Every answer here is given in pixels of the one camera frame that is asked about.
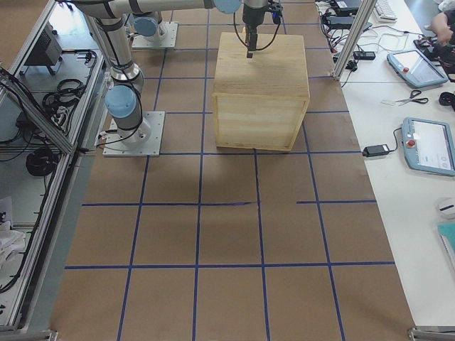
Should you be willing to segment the person forearm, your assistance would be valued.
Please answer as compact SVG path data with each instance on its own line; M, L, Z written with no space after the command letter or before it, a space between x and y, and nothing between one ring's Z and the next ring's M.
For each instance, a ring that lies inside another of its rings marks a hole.
M437 42L440 45L450 43L454 36L454 11L445 11L437 14L425 29L437 36Z

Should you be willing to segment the black gripper on cabinet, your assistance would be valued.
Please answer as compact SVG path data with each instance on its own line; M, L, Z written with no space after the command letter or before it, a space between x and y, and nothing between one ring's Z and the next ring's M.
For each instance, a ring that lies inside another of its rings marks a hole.
M281 23L282 5L272 0L244 0L242 21L246 26L247 58L257 49L257 28L264 23L266 13L271 13L275 25Z

